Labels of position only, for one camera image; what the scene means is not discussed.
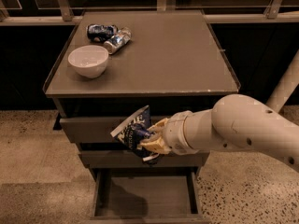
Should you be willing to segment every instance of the speckled floor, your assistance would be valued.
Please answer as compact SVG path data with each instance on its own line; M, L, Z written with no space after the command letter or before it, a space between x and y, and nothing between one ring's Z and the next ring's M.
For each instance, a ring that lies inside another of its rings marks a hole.
M299 124L299 107L281 114ZM0 111L0 223L84 223L94 182L56 111ZM212 223L299 223L299 174L263 154L212 152L198 176Z

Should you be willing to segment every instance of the table top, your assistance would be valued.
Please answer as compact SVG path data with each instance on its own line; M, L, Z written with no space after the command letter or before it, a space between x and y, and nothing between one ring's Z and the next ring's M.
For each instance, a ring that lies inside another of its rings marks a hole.
M78 75L70 52L99 45L89 24L129 27L131 41L108 58L100 77ZM46 90L51 98L226 95L238 81L200 11L86 12Z

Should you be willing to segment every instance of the open drawer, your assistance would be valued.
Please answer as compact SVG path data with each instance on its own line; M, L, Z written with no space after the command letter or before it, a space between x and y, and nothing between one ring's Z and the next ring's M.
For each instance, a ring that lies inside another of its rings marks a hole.
M192 168L99 169L88 223L210 223Z

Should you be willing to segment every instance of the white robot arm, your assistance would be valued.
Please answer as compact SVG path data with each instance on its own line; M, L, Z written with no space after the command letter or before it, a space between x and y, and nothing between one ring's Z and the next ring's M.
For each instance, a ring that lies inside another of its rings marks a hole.
M225 96L209 110L175 114L162 139L178 155L255 150L299 172L299 126L245 95Z

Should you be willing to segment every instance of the gray cabinet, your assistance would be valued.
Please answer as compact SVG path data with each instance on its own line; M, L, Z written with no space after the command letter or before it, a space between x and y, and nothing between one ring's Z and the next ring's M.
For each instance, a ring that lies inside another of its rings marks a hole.
M68 65L67 56L91 44L85 27L99 22L127 26L133 36L109 57L102 76L87 79ZM208 223L194 185L207 153L167 155L148 166L110 132L144 105L155 122L186 109L210 108L238 89L199 11L86 12L45 93L97 182L91 223Z

